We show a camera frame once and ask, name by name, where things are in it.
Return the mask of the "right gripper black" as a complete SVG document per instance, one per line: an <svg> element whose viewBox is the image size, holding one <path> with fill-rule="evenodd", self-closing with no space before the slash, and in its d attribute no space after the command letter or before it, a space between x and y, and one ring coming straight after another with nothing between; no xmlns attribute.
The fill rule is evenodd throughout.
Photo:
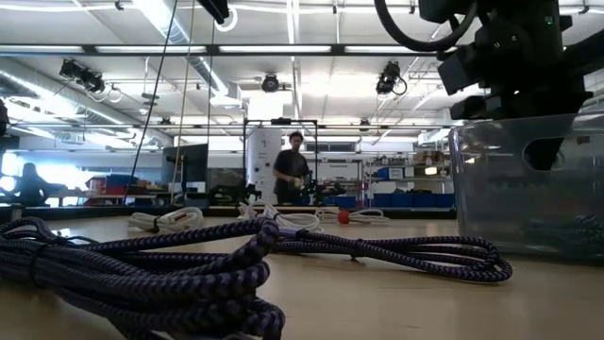
<svg viewBox="0 0 604 340"><path fill-rule="evenodd" d="M539 94L520 115L508 96L491 94L468 96L449 114L452 120L514 118L513 139L523 147L525 161L534 170L549 171L580 108L593 97L583 85L589 70L589 39L564 45L557 30L479 30L474 81L493 94Z"/></svg>

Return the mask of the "transparent grey plastic bin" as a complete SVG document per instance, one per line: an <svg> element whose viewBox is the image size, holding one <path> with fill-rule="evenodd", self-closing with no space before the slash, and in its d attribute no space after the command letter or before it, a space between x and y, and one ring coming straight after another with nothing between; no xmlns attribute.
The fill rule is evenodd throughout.
<svg viewBox="0 0 604 340"><path fill-rule="evenodd" d="M604 111L464 125L449 154L461 234L604 264Z"/></svg>

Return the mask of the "metal storage shelf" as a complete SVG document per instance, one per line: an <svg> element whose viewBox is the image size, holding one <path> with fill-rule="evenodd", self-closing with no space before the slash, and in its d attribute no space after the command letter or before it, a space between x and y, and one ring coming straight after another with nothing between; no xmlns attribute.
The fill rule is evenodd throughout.
<svg viewBox="0 0 604 340"><path fill-rule="evenodd" d="M363 164L370 194L452 194L450 156L442 151L378 154Z"/></svg>

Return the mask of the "person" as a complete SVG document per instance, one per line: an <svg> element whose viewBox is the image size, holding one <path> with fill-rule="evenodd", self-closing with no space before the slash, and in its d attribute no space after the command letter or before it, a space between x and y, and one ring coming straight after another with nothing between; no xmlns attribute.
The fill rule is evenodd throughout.
<svg viewBox="0 0 604 340"><path fill-rule="evenodd" d="M36 165L25 163L13 189L18 201L25 206L44 206L50 191L51 185L38 174Z"/></svg>
<svg viewBox="0 0 604 340"><path fill-rule="evenodd" d="M292 132L289 142L291 148L280 151L273 166L274 193L279 205L298 205L302 200L301 187L310 176L308 161L300 151L304 142L302 133Z"/></svg>

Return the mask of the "white cylindrical tank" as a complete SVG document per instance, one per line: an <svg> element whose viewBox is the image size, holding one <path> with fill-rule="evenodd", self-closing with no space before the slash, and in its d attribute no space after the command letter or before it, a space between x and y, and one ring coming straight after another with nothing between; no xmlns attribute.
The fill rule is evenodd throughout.
<svg viewBox="0 0 604 340"><path fill-rule="evenodd" d="M261 192L260 199L269 204L277 203L274 193L276 177L273 174L275 160L282 149L281 130L257 128L246 139L247 182Z"/></svg>

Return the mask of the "black overhead crossbar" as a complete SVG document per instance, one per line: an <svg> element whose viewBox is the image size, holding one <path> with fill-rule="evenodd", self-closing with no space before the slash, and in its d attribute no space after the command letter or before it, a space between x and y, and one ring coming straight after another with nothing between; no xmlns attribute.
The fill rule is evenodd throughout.
<svg viewBox="0 0 604 340"><path fill-rule="evenodd" d="M311 56L435 57L399 45L370 44L0 44L0 57Z"/></svg>

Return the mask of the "black monitor on stand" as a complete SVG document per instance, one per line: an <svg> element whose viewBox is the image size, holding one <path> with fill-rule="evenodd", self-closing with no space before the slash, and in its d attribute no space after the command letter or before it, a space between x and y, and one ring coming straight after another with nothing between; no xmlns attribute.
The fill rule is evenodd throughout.
<svg viewBox="0 0 604 340"><path fill-rule="evenodd" d="M162 150L161 182L169 189L173 205L206 209L209 206L207 144L166 147Z"/></svg>

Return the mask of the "blue storage box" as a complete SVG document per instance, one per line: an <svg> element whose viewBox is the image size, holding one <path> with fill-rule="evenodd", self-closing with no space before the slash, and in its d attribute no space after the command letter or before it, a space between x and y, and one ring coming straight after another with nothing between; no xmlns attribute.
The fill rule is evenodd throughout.
<svg viewBox="0 0 604 340"><path fill-rule="evenodd" d="M130 175L111 174L106 176L107 186L137 186L139 179Z"/></svg>

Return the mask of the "red storage box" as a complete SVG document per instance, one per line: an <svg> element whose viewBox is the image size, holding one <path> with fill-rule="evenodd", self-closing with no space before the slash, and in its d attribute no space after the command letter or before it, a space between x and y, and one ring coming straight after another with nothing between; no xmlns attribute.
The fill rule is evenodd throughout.
<svg viewBox="0 0 604 340"><path fill-rule="evenodd" d="M93 177L86 181L90 192L97 196L117 196L126 192L124 186L107 186L106 177Z"/></svg>

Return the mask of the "silver ventilation duct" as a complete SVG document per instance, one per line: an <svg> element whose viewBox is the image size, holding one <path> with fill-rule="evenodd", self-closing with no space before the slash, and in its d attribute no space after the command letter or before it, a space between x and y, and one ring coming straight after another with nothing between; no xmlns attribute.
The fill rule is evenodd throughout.
<svg viewBox="0 0 604 340"><path fill-rule="evenodd" d="M134 6L142 12L155 29L167 39L169 44L189 44L191 37L185 32L184 26L178 20L175 6L178 0L131 0ZM210 87L213 94L227 94L228 87L214 71L210 63L203 57L186 57L185 60Z"/></svg>

